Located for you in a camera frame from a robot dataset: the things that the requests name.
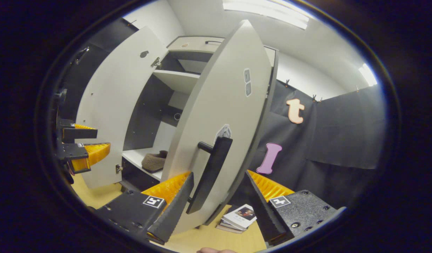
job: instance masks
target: stack of books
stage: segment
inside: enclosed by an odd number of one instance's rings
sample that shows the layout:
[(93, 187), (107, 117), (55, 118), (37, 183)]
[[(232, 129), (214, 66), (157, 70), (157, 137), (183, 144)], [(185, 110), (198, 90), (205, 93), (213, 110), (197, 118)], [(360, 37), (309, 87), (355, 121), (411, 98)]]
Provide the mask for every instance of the stack of books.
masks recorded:
[(241, 207), (233, 205), (222, 216), (216, 228), (240, 234), (246, 231), (254, 221), (256, 221), (256, 215), (251, 206), (247, 204)]

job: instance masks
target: cabinet door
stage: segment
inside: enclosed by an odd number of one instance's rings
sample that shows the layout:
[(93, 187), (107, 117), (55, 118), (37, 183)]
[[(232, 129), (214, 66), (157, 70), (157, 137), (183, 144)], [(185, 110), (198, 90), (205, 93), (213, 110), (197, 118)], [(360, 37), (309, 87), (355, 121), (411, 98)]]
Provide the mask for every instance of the cabinet door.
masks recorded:
[[(148, 50), (144, 58), (140, 53)], [(150, 65), (167, 50), (148, 28), (137, 31), (117, 46), (100, 64), (89, 81), (80, 101), (77, 124), (97, 128), (97, 139), (76, 140), (83, 143), (110, 142), (105, 159), (84, 173), (89, 188), (121, 181), (116, 165), (121, 165), (124, 139), (133, 108), (142, 88), (155, 67)]]
[[(250, 77), (245, 78), (245, 69), (250, 70)], [(261, 39), (244, 20), (217, 48), (200, 75), (177, 125), (161, 181), (191, 170), (195, 180), (192, 196), (209, 157), (197, 148), (198, 142), (214, 144), (216, 134), (229, 124), (233, 143), (203, 207), (186, 214), (186, 206), (174, 234), (205, 223), (227, 197), (254, 140), (271, 70)], [(251, 83), (249, 95), (246, 81)]]

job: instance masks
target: cabinet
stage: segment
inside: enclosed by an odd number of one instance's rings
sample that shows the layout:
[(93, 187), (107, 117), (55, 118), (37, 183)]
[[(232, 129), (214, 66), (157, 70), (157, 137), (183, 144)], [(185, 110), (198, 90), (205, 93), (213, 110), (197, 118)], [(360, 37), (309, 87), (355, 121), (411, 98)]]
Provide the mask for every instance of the cabinet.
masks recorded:
[[(149, 53), (141, 58), (145, 50)], [(157, 57), (166, 69), (151, 66)], [(204, 65), (200, 72), (187, 71), (181, 60)], [(160, 181), (193, 171), (197, 186), (209, 157), (197, 144), (214, 144), (228, 124), (233, 142), (221, 172), (201, 210), (183, 211), (174, 234), (206, 223), (225, 206), (257, 147), (276, 62), (275, 50), (264, 47), (246, 20), (226, 39), (179, 37), (167, 49), (148, 27), (139, 30), (99, 66), (80, 103), (77, 122), (98, 128), (97, 142), (111, 142), (108, 157), (83, 175), (86, 184), (121, 181), (115, 166), (124, 157)], [(160, 150), (169, 151), (164, 169), (143, 170), (144, 156)]]

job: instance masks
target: white shelf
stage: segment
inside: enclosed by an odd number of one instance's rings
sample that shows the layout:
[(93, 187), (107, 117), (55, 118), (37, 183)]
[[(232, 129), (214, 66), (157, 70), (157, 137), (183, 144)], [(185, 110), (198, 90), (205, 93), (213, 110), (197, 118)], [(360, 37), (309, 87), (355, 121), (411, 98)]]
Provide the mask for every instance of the white shelf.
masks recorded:
[(122, 151), (122, 157), (127, 159), (127, 161), (131, 162), (137, 168), (145, 172), (147, 175), (157, 179), (158, 181), (161, 179), (161, 175), (163, 174), (163, 170), (159, 170), (155, 173), (150, 173), (142, 168), (141, 162), (146, 156), (146, 154), (157, 154), (159, 150), (155, 150), (155, 148), (147, 148), (147, 149), (132, 149)]
[(153, 74), (174, 91), (190, 94), (200, 75), (185, 72), (155, 70)]

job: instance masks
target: ceiling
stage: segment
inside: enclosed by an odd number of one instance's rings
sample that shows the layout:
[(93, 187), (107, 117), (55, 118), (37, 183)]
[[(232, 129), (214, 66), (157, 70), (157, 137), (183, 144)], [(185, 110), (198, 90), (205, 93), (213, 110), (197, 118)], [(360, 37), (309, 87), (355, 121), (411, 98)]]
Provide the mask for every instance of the ceiling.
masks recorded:
[(329, 26), (310, 18), (302, 30), (283, 21), (252, 13), (224, 11), (222, 0), (168, 0), (186, 35), (225, 37), (248, 19), (264, 45), (320, 70), (346, 90), (368, 87), (358, 68), (364, 60)]

